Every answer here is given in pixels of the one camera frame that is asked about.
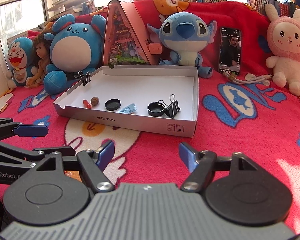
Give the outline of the red cartoon blanket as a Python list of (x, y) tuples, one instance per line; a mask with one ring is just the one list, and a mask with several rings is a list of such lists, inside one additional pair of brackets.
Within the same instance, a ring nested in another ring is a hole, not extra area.
[[(268, 54), (258, 45), (266, 36), (266, 16), (239, 2), (187, 3), (172, 0), (140, 0), (135, 6), (145, 24), (159, 27), (170, 14), (188, 11), (206, 23), (237, 28), (243, 35), (240, 77), (249, 79), (269, 73)], [(184, 139), (139, 132), (93, 122), (61, 117), (53, 96), (43, 87), (19, 87), (0, 98), (0, 118), (49, 128), (45, 137), (12, 137), (9, 144), (26, 149), (71, 146), (81, 151), (97, 148), (109, 139), (115, 142), (115, 157), (105, 169), (113, 184), (181, 184), (187, 177), (179, 159), (178, 146)], [(293, 194), (287, 225), (300, 233), (300, 97), (272, 82), (237, 86), (219, 72), (199, 81), (199, 112), (196, 132), (187, 143), (198, 150), (218, 155), (242, 152), (277, 176)]]

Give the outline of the Doraemon plush toy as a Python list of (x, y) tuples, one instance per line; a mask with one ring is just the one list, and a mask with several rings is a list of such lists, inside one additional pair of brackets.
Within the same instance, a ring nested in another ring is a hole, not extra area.
[(33, 41), (28, 37), (16, 38), (9, 46), (6, 72), (9, 89), (25, 86), (26, 81), (33, 77), (38, 68), (33, 64)]

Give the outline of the red cone piece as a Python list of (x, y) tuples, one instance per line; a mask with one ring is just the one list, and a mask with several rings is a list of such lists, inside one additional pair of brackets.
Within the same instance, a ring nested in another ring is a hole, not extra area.
[(83, 100), (83, 105), (84, 105), (84, 107), (87, 108), (87, 109), (92, 109), (92, 105), (91, 105), (90, 102), (87, 101), (87, 100)]

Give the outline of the white cardboard box tray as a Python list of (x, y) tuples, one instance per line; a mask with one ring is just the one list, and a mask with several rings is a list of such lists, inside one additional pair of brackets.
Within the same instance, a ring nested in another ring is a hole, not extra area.
[[(147, 106), (151, 102), (164, 100), (175, 94), (180, 111), (173, 118), (165, 114), (150, 116)], [(83, 100), (90, 102), (99, 98), (99, 104), (87, 109)], [(119, 99), (121, 107), (108, 111), (105, 103), (109, 99)], [(122, 65), (101, 67), (90, 76), (90, 82), (83, 86), (79, 81), (60, 95), (53, 105), (60, 116), (116, 126), (136, 131), (193, 137), (198, 118), (199, 80), (196, 67)], [(136, 112), (127, 114), (119, 110), (136, 104)]]

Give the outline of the blue round mouse plush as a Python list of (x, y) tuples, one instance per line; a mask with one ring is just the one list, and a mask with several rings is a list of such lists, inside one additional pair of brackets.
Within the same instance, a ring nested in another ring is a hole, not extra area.
[(52, 25), (52, 34), (45, 34), (51, 40), (50, 60), (44, 77), (47, 94), (55, 95), (66, 90), (67, 82), (74, 80), (74, 74), (82, 71), (94, 72), (103, 54), (106, 19), (94, 15), (89, 24), (77, 23), (72, 14), (59, 18)]

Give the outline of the large black binder clip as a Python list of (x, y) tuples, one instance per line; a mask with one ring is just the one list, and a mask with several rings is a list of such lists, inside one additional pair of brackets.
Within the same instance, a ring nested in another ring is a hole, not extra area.
[(169, 97), (170, 103), (167, 104), (164, 100), (159, 100), (158, 105), (164, 108), (164, 114), (173, 119), (180, 111), (178, 101), (175, 99), (175, 94), (171, 94)]

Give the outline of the pink triangular diorama house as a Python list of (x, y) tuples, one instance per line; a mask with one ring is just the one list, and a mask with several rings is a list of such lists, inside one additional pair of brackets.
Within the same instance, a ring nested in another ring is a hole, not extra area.
[(133, 2), (112, 0), (108, 4), (103, 65), (158, 63), (151, 54), (149, 32)]

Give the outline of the brown haired baby doll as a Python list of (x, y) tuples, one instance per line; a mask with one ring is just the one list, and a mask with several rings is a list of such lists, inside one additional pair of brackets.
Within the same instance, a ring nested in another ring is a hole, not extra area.
[(44, 30), (33, 41), (33, 64), (38, 67), (38, 72), (26, 80), (26, 86), (29, 88), (38, 87), (44, 83), (44, 77), (47, 74), (46, 67), (51, 63), (51, 40), (46, 40), (45, 34), (52, 34), (52, 32)]

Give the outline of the light blue plastic clip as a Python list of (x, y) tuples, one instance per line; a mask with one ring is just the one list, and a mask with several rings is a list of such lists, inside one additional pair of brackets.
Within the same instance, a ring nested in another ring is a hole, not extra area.
[(136, 104), (135, 103), (131, 103), (130, 105), (124, 107), (123, 109), (119, 110), (119, 113), (127, 113), (127, 114), (131, 114), (136, 112)]

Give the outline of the black round cap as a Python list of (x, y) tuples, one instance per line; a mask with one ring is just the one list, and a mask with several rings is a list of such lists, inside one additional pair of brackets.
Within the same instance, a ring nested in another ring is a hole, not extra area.
[(151, 102), (147, 106), (147, 111), (150, 116), (159, 117), (165, 113), (165, 107), (158, 102)]

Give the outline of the blue Stitch plush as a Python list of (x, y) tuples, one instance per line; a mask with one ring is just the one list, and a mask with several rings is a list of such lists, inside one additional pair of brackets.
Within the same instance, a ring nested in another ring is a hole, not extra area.
[(151, 41), (161, 43), (170, 50), (170, 59), (158, 59), (159, 65), (194, 66), (202, 78), (210, 78), (213, 69), (203, 66), (200, 52), (214, 42), (217, 21), (206, 24), (190, 12), (178, 12), (164, 20), (160, 28), (147, 24)]

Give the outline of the small brown acorn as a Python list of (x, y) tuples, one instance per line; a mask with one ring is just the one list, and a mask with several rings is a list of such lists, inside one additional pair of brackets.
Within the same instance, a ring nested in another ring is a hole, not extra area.
[(99, 101), (100, 101), (99, 98), (94, 96), (94, 97), (91, 98), (90, 103), (91, 103), (92, 106), (95, 107), (99, 104)]

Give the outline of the black binder clip on box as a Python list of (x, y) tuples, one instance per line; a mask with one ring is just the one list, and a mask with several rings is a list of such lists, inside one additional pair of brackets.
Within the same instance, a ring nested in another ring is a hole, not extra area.
[(79, 71), (74, 74), (74, 78), (80, 79), (83, 86), (86, 86), (90, 82), (90, 76), (90, 72), (83, 73), (82, 71)]

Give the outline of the shallow black lid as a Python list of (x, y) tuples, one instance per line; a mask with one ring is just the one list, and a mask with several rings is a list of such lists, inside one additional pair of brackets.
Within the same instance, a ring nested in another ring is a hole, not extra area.
[(119, 99), (109, 99), (104, 105), (106, 110), (115, 111), (121, 107), (121, 101)]

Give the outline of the black smartphone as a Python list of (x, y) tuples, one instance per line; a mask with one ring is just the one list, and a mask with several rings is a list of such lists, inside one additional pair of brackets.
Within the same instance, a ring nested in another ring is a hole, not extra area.
[(220, 34), (218, 70), (224, 72), (228, 69), (238, 75), (241, 69), (241, 31), (221, 27)]

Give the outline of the pink bunny plush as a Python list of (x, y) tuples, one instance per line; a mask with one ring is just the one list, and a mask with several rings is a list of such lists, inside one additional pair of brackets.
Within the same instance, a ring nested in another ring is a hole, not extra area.
[(300, 9), (292, 17), (280, 17), (272, 4), (266, 4), (265, 12), (270, 19), (267, 42), (273, 53), (266, 66), (273, 70), (275, 85), (288, 86), (290, 93), (300, 96)]

